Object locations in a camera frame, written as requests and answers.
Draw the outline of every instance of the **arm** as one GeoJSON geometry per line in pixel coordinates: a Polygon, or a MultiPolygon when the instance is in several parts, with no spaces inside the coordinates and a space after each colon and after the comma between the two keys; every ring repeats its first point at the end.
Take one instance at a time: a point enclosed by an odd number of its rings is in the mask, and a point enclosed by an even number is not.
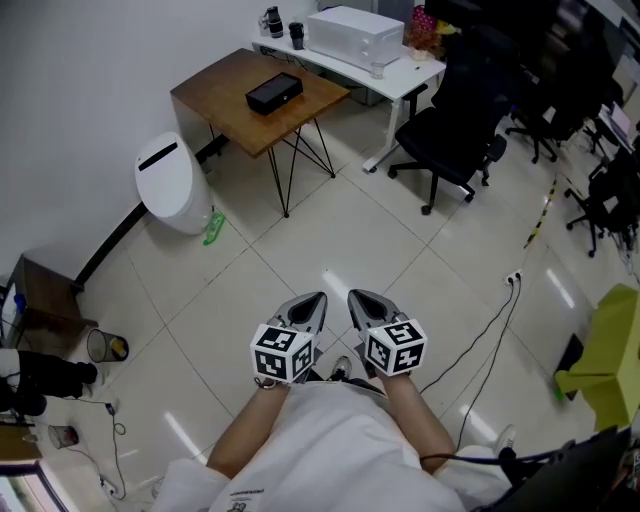
{"type": "MultiPolygon", "coordinates": [[[[378,372],[378,377],[384,385],[396,423],[419,457],[455,453],[451,436],[431,412],[408,375],[387,377],[378,372]]],[[[444,459],[429,459],[421,461],[421,465],[422,469],[433,474],[444,462],[444,459]]]]}
{"type": "Polygon", "coordinates": [[[288,394],[289,386],[258,389],[216,443],[207,467],[234,478],[269,438],[288,394]]]}

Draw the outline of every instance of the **electrical outlet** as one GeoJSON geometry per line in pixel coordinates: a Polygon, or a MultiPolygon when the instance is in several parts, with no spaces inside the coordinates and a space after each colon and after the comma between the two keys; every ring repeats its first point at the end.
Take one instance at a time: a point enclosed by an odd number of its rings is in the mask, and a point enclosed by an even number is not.
{"type": "Polygon", "coordinates": [[[516,281],[518,280],[516,274],[520,274],[520,280],[522,280],[522,269],[519,268],[518,270],[511,272],[511,274],[507,274],[506,276],[504,276],[504,284],[506,284],[507,286],[509,286],[511,283],[516,284],[516,281]]]}
{"type": "Polygon", "coordinates": [[[102,487],[102,490],[108,498],[113,498],[118,495],[118,488],[103,475],[100,475],[100,487],[102,487]]]}

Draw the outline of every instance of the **white bin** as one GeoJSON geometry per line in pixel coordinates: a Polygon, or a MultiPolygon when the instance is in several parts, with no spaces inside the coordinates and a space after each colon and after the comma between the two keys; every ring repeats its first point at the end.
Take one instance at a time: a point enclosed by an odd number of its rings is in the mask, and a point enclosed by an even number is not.
{"type": "Polygon", "coordinates": [[[183,233],[205,230],[212,213],[209,186],[177,133],[163,133],[147,144],[135,174],[142,202],[155,217],[183,233]]]}

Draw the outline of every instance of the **power cable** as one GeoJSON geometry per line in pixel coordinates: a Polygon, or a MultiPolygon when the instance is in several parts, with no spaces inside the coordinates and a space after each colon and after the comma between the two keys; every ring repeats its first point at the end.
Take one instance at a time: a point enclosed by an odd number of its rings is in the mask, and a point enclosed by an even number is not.
{"type": "Polygon", "coordinates": [[[456,359],[456,360],[455,360],[455,362],[454,362],[451,366],[449,366],[449,368],[447,368],[444,372],[442,372],[442,373],[440,374],[440,377],[438,377],[436,380],[434,380],[433,382],[431,382],[430,384],[427,384],[424,388],[422,388],[422,390],[420,391],[420,394],[422,394],[424,391],[426,391],[427,389],[429,389],[429,388],[430,388],[431,386],[433,386],[434,384],[437,384],[437,383],[440,381],[440,379],[442,379],[442,377],[444,377],[444,376],[447,374],[447,372],[449,372],[450,370],[452,370],[452,369],[453,369],[453,368],[454,368],[454,367],[455,367],[455,366],[460,362],[460,360],[461,360],[461,359],[462,359],[466,354],[468,354],[468,353],[471,351],[471,349],[473,349],[473,347],[475,346],[476,342],[477,342],[480,338],[482,338],[482,336],[484,336],[484,334],[489,330],[489,327],[491,327],[491,325],[493,324],[493,322],[495,322],[495,321],[500,317],[500,315],[502,314],[502,311],[504,310],[504,308],[506,308],[506,307],[509,305],[509,303],[511,302],[511,299],[513,298],[513,288],[514,288],[513,283],[510,283],[510,284],[509,284],[509,287],[511,288],[511,294],[509,295],[509,300],[508,300],[507,302],[505,302],[505,303],[502,305],[502,307],[500,308],[500,311],[498,311],[498,314],[497,314],[496,316],[494,316],[494,317],[489,321],[489,323],[488,323],[488,324],[487,324],[487,326],[484,328],[484,330],[483,330],[480,334],[478,334],[478,336],[476,336],[476,339],[475,339],[475,340],[473,340],[473,343],[471,343],[471,346],[470,346],[467,350],[465,350],[462,354],[460,354],[460,356],[458,357],[458,359],[456,359]]]}
{"type": "Polygon", "coordinates": [[[482,381],[482,384],[480,385],[480,389],[478,390],[478,393],[476,393],[476,396],[473,399],[473,402],[471,402],[471,405],[469,406],[469,409],[467,409],[467,412],[464,415],[464,419],[462,420],[462,427],[460,428],[460,435],[458,436],[458,444],[456,446],[456,451],[460,449],[460,443],[462,442],[462,433],[464,432],[464,426],[467,423],[467,418],[469,417],[469,413],[471,412],[471,409],[473,409],[473,406],[475,405],[476,400],[478,400],[480,393],[482,393],[482,389],[484,388],[484,385],[487,383],[487,380],[489,380],[489,376],[491,375],[491,370],[493,370],[493,365],[495,364],[496,358],[498,357],[498,351],[500,350],[500,345],[502,344],[502,338],[504,337],[504,333],[507,331],[507,328],[509,326],[509,321],[511,320],[511,315],[513,314],[513,310],[516,308],[516,305],[518,304],[518,299],[520,298],[520,292],[522,291],[522,280],[521,280],[520,274],[516,274],[516,276],[518,278],[518,283],[519,283],[516,300],[513,302],[513,306],[511,306],[511,310],[509,311],[509,315],[507,316],[507,321],[504,324],[504,328],[500,333],[500,338],[498,339],[498,343],[496,344],[496,347],[493,351],[493,360],[491,361],[491,365],[489,366],[489,371],[487,372],[487,376],[482,381]]]}
{"type": "Polygon", "coordinates": [[[514,457],[513,459],[485,459],[476,457],[460,457],[459,455],[453,455],[451,453],[437,453],[435,455],[426,455],[424,457],[420,457],[420,461],[428,459],[450,459],[460,460],[463,462],[471,462],[472,464],[481,464],[484,466],[502,466],[506,464],[512,464],[514,462],[540,462],[542,460],[553,457],[556,453],[558,453],[558,450],[543,452],[537,455],[529,455],[527,457],[514,457]]]}
{"type": "MultiPolygon", "coordinates": [[[[116,441],[116,435],[119,435],[119,436],[125,435],[127,433],[127,429],[122,423],[116,422],[116,411],[113,408],[113,405],[109,402],[100,402],[97,400],[96,401],[84,400],[82,398],[63,398],[63,400],[72,400],[76,402],[84,402],[87,404],[100,404],[100,405],[104,405],[105,408],[107,409],[107,412],[109,413],[109,416],[111,416],[111,421],[112,421],[111,438],[113,440],[114,461],[116,464],[116,470],[118,471],[118,476],[120,477],[120,482],[122,483],[122,496],[118,497],[112,494],[111,497],[114,500],[123,501],[127,497],[127,485],[125,484],[124,476],[122,475],[122,470],[120,469],[120,462],[118,461],[118,442],[116,441]]],[[[72,450],[71,448],[67,448],[67,449],[72,452],[81,453],[82,455],[87,457],[89,460],[91,460],[91,462],[93,462],[93,464],[96,467],[96,471],[98,472],[98,475],[100,476],[100,481],[102,483],[102,473],[100,471],[100,466],[98,466],[98,463],[92,457],[90,457],[89,455],[87,455],[81,450],[72,450]]]]}

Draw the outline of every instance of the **green object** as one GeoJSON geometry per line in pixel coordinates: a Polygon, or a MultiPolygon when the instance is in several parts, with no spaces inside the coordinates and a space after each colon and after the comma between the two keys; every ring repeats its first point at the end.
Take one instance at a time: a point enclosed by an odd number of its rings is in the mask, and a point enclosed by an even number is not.
{"type": "Polygon", "coordinates": [[[224,215],[219,212],[215,212],[211,216],[211,220],[209,220],[209,224],[207,225],[207,237],[202,242],[203,245],[211,245],[218,238],[218,234],[222,229],[222,225],[224,224],[224,215]]]}
{"type": "Polygon", "coordinates": [[[555,375],[560,389],[582,390],[596,413],[595,430],[623,427],[640,406],[640,300],[638,292],[615,285],[598,304],[580,360],[555,375]]]}

